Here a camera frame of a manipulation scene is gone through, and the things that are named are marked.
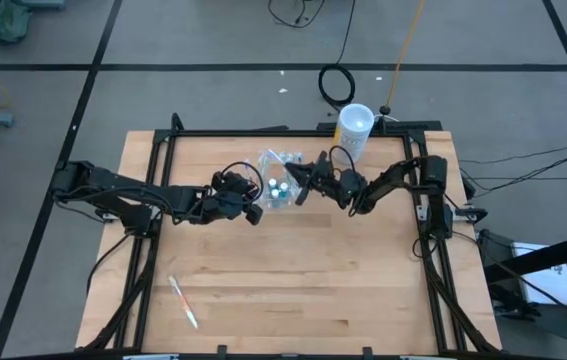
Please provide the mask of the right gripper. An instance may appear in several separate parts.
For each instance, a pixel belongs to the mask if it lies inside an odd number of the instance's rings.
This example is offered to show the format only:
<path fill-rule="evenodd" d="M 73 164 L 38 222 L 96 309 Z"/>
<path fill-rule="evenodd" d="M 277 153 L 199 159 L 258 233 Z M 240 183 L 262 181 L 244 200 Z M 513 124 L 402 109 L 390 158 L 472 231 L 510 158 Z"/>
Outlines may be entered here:
<path fill-rule="evenodd" d="M 308 164 L 287 162 L 284 167 L 291 176 L 310 176 L 315 164 L 313 162 Z M 300 192 L 295 204 L 302 205 L 309 193 L 315 189 L 323 197 L 334 200 L 341 209 L 346 209 L 352 205 L 367 186 L 367 180 L 363 175 L 352 169 L 338 171 L 338 174 L 339 176 L 336 176 L 331 171 L 320 174 L 314 184 L 311 178 L 302 180 L 299 183 Z"/>

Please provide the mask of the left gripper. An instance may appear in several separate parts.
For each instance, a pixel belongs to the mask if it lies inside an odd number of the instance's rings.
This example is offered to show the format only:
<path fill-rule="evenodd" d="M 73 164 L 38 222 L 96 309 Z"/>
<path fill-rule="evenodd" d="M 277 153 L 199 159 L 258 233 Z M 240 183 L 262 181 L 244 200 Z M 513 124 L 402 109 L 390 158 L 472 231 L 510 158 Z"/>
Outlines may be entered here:
<path fill-rule="evenodd" d="M 242 175 L 217 171 L 212 176 L 214 193 L 205 196 L 201 207 L 201 224 L 217 220 L 233 220 L 243 212 L 243 207 L 256 200 L 256 184 Z"/>

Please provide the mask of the green toothbrush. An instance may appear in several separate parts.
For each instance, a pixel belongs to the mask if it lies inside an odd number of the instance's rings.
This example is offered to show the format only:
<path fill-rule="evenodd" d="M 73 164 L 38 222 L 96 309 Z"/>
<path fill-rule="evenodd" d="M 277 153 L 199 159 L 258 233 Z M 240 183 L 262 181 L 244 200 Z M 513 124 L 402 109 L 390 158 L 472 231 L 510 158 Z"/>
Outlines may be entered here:
<path fill-rule="evenodd" d="M 276 158 L 270 149 L 261 150 L 258 154 L 257 168 L 263 177 L 267 176 L 270 167 L 274 164 Z"/>

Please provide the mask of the orange toothbrush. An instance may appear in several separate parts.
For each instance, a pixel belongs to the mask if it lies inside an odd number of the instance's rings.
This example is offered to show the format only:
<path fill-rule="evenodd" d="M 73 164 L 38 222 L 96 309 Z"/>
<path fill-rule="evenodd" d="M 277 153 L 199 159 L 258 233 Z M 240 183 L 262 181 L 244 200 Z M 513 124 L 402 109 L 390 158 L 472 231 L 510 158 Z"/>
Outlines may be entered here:
<path fill-rule="evenodd" d="M 191 323 L 193 328 L 198 330 L 199 329 L 198 321 L 197 321 L 195 314 L 194 314 L 193 310 L 191 309 L 186 297 L 184 296 L 183 292 L 181 291 L 179 284 L 177 282 L 177 279 L 174 276 L 169 275 L 168 281 L 169 281 L 170 286 L 171 286 L 172 290 L 174 291 L 175 295 L 178 297 L 181 308 L 185 312 L 187 319 L 189 320 L 189 322 Z"/>

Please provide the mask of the clear acrylic organizer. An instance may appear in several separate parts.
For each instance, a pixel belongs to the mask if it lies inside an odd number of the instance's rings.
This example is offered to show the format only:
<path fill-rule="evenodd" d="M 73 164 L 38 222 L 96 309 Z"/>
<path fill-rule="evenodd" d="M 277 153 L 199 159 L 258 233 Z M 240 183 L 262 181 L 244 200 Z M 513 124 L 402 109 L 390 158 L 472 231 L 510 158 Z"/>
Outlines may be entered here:
<path fill-rule="evenodd" d="M 265 211 L 270 211 L 270 210 L 274 210 L 274 209 L 279 209 L 279 208 L 283 208 L 283 207 L 287 207 L 289 205 L 293 205 L 299 192 L 299 185 L 298 182 L 294 179 L 293 176 L 290 175 L 289 172 L 287 172 L 286 170 L 283 169 L 283 166 L 281 166 L 280 164 L 274 162 L 274 164 L 270 167 L 267 176 L 263 177 L 261 175 L 261 178 L 263 180 L 263 192 L 262 195 L 260 196 L 260 198 L 257 200 L 257 203 L 265 210 Z M 286 182 L 289 184 L 290 186 L 290 195 L 288 198 L 283 198 L 282 200 L 282 206 L 279 208 L 272 208 L 270 206 L 270 200 L 269 200 L 269 191 L 268 191 L 268 180 L 270 178 L 275 178 L 278 181 L 278 186 L 281 182 Z"/>

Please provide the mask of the white wipes canister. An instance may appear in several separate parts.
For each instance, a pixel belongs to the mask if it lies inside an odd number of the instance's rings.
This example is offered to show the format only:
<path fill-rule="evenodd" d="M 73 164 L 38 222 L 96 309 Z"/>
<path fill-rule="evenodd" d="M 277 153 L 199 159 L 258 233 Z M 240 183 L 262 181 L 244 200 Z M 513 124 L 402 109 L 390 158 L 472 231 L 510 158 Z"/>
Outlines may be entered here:
<path fill-rule="evenodd" d="M 373 112 L 362 104 L 349 104 L 338 115 L 333 144 L 344 148 L 354 162 L 364 152 L 375 123 Z"/>

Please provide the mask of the black equipment case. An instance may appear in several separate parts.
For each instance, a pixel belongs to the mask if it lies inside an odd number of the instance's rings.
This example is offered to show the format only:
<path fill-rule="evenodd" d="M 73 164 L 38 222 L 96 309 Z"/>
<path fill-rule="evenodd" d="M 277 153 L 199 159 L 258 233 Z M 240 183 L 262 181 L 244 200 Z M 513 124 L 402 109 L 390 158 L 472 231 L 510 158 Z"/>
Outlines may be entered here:
<path fill-rule="evenodd" d="M 477 232 L 483 265 L 489 267 L 496 260 L 512 257 L 512 241 L 499 238 L 488 229 Z M 523 296 L 521 286 L 514 278 L 489 283 L 488 291 L 497 317 L 534 323 L 541 317 L 536 303 L 529 303 Z"/>

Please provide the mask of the black diagonal beam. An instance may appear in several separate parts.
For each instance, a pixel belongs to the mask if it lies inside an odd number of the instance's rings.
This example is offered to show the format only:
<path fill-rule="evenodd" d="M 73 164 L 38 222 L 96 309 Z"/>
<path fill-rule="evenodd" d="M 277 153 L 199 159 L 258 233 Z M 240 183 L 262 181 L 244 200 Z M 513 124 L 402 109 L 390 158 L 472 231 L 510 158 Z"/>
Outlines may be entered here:
<path fill-rule="evenodd" d="M 500 264 L 493 261 L 492 265 L 484 268 L 484 274 L 488 283 L 494 283 L 513 278 L 515 274 L 525 275 L 561 264 L 567 264 L 567 240 L 515 256 Z"/>

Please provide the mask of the white paper sheet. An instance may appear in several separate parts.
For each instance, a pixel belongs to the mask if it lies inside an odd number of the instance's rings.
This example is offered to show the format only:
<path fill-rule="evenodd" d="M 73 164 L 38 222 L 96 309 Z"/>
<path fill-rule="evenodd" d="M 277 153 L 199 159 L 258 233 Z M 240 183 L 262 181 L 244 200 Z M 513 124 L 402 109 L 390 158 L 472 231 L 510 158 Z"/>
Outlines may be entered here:
<path fill-rule="evenodd" d="M 539 287 L 559 302 L 567 305 L 567 265 L 560 264 L 541 271 L 525 274 L 519 280 L 523 297 L 527 302 L 555 305 L 555 302 L 546 295 L 529 285 Z"/>

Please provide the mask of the black aluminium table frame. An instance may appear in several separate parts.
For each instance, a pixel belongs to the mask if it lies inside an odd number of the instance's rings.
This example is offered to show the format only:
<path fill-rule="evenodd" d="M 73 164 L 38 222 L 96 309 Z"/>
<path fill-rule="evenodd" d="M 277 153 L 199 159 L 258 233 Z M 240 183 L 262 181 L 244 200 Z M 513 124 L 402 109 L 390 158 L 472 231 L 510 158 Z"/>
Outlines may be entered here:
<path fill-rule="evenodd" d="M 196 131 L 176 138 L 169 182 L 207 183 L 235 160 L 256 162 L 261 149 L 302 152 L 315 161 L 333 131 Z M 367 216 L 348 218 L 312 192 L 304 206 L 265 210 L 258 227 L 244 221 L 209 226 L 165 224 L 146 311 L 140 350 L 180 359 L 217 352 L 227 359 L 314 360 L 349 355 L 438 355 L 457 348 L 449 308 L 435 294 L 411 247 L 417 235 L 415 198 L 399 189 Z M 477 248 L 468 239 L 447 241 L 447 276 L 474 326 L 501 348 Z M 94 276 L 76 345 L 89 344 L 118 307 L 133 243 Z M 173 294 L 178 282 L 195 313 L 195 330 Z M 128 317 L 124 344 L 135 344 L 138 302 Z"/>

